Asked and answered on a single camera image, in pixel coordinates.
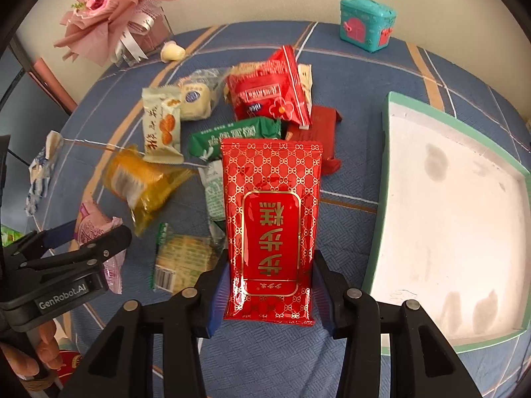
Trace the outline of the left hand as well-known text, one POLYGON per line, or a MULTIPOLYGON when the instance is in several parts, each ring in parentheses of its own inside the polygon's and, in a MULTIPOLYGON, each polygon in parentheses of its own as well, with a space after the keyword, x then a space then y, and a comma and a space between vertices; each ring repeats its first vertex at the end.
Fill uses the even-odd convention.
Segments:
MULTIPOLYGON (((54 320, 43 323, 39 326, 39 341, 33 346, 39 360, 50 370, 58 370, 62 366, 58 341, 55 339, 56 332, 57 326, 54 320)), ((1 350, 16 375, 35 377, 39 374, 38 362, 24 351, 6 341, 1 341, 1 350)))

